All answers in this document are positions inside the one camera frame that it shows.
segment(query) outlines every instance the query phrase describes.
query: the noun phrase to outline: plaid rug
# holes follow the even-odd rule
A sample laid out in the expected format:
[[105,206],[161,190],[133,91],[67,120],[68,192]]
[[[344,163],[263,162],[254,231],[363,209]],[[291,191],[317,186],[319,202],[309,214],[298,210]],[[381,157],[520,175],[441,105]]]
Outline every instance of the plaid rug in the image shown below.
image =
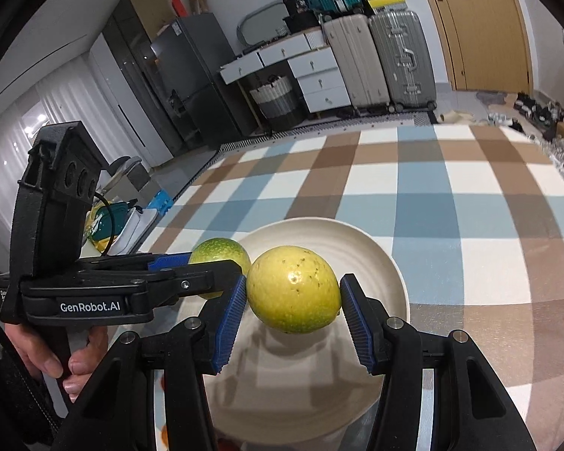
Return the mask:
[[[504,128],[398,127],[232,153],[181,195],[141,250],[191,251],[306,216],[352,224],[392,253],[411,324],[465,329],[538,449],[562,442],[564,181],[535,144]],[[167,310],[159,330],[175,321]],[[424,421],[432,394],[425,385]]]

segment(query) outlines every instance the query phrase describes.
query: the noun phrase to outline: mirror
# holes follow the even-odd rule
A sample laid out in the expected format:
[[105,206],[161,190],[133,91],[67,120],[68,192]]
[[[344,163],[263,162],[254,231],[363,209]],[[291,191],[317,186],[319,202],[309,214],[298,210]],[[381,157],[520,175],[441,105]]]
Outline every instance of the mirror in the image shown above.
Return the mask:
[[288,31],[284,17],[288,17],[288,10],[282,1],[269,3],[242,19],[238,25],[238,40],[250,47],[284,36]]

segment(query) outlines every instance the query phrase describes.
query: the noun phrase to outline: screw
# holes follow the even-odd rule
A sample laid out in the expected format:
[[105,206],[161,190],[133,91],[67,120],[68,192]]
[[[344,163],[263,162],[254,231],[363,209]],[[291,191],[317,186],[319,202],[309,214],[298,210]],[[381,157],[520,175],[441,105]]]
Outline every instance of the screw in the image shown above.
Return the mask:
[[453,338],[458,343],[465,343],[468,340],[468,334],[466,334],[464,331],[454,331]]
[[398,317],[389,317],[387,319],[387,325],[391,329],[400,329],[401,327],[403,327],[403,321]]
[[198,317],[188,317],[184,321],[184,327],[190,330],[194,330],[198,329],[202,323],[203,322],[201,322],[201,319],[199,319]]
[[127,331],[119,336],[119,342],[122,344],[129,344],[136,339],[136,333]]

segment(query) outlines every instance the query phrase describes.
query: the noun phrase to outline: yellow-green fruit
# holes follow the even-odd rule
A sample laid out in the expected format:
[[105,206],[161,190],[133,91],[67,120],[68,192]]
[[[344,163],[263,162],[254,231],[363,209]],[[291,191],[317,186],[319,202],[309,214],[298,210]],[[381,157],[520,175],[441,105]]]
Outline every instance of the yellow-green fruit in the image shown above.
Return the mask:
[[[198,245],[190,255],[189,265],[196,263],[208,263],[211,261],[223,261],[231,259],[238,263],[242,269],[242,274],[246,275],[251,267],[251,259],[248,257],[247,251],[238,242],[232,239],[214,238],[209,239]],[[213,294],[204,294],[201,297],[209,300],[210,298],[219,297],[222,292]]]
[[247,275],[247,298],[268,327],[307,334],[330,324],[340,289],[330,265],[313,251],[282,246],[259,256]]

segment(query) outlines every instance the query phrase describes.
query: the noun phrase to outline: white curtain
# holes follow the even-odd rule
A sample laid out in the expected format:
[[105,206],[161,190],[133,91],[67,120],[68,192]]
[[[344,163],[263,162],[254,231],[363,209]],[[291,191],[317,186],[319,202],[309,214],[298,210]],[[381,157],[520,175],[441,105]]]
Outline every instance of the white curtain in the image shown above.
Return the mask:
[[86,56],[61,66],[35,88],[39,97],[31,89],[0,116],[0,271],[8,269],[17,181],[27,167],[31,140],[46,119],[53,124],[81,120],[109,163],[121,156],[139,156],[147,164],[94,80]]
[[31,144],[16,104],[0,116],[0,271],[8,269],[12,214]]
[[51,123],[81,120],[105,159],[143,155],[127,136],[94,80],[87,55],[69,61],[36,84]]

